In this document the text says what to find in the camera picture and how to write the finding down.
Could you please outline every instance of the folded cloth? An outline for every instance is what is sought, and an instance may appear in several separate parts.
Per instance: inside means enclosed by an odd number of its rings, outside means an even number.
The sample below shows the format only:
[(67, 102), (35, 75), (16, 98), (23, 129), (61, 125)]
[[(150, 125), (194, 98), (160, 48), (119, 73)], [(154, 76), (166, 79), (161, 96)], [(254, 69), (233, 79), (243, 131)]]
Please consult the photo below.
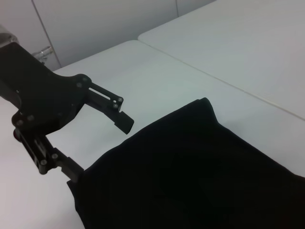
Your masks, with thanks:
[(305, 179), (221, 126), (204, 98), (68, 182), (86, 229), (305, 228)]

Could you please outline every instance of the bolt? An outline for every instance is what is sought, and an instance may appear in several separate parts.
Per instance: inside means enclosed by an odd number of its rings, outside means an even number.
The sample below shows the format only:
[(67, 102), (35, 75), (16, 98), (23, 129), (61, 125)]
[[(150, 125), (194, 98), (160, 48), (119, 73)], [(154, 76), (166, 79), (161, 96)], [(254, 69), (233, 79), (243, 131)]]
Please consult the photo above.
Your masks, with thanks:
[(41, 164), (42, 166), (45, 166), (45, 165), (47, 164), (47, 161), (46, 161), (46, 160), (42, 160), (42, 161), (40, 162), (40, 164)]
[(58, 155), (57, 155), (57, 154), (52, 154), (52, 158), (53, 158), (53, 159), (57, 159), (57, 158), (58, 158)]
[(29, 116), (27, 117), (27, 119), (31, 122), (31, 121), (34, 120), (34, 116), (33, 116), (33, 115), (29, 115)]
[(18, 120), (18, 121), (16, 122), (16, 125), (17, 125), (17, 126), (23, 125), (23, 121), (22, 121), (22, 120)]

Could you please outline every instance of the white tabletop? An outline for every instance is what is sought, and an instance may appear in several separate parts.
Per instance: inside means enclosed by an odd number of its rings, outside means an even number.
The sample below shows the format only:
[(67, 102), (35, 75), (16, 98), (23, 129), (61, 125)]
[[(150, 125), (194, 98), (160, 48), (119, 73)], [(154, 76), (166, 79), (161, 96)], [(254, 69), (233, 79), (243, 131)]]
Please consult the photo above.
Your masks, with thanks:
[[(170, 112), (203, 97), (218, 121), (296, 174), (305, 176), (305, 122), (138, 41), (96, 54), (56, 71), (84, 73), (124, 98), (135, 120), (125, 135), (104, 114), (85, 105), (62, 130), (48, 136), (54, 147), (88, 168), (103, 153)], [(42, 176), (13, 135), (17, 111), (0, 99), (0, 227), (83, 229), (68, 178), (60, 168)]]
[(304, 0), (217, 0), (139, 40), (305, 118), (304, 9)]

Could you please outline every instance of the black fabric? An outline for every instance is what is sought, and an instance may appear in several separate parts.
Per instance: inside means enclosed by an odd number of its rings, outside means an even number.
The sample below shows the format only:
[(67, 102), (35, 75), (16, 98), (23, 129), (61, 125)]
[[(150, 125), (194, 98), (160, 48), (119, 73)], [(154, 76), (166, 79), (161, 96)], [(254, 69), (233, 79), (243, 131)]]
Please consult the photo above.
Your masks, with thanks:
[(86, 229), (305, 228), (304, 179), (221, 126), (206, 98), (68, 184)]

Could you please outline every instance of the table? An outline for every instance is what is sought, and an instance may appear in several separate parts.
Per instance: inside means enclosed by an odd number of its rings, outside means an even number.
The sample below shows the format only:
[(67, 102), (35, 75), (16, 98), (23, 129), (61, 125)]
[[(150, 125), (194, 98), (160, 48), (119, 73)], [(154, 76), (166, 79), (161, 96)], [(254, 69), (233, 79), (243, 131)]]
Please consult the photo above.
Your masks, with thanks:
[[(292, 172), (305, 176), (305, 122), (216, 80), (139, 41), (130, 41), (57, 70), (88, 75), (124, 98), (135, 120), (125, 135), (102, 113), (85, 105), (62, 130), (48, 136), (54, 147), (88, 168), (103, 153), (170, 112), (207, 97), (218, 121)], [(0, 224), (8, 229), (83, 229), (68, 178), (59, 168), (42, 176), (13, 135), (17, 109), (0, 99)]]
[(217, 0), (139, 40), (305, 119), (305, 1)]

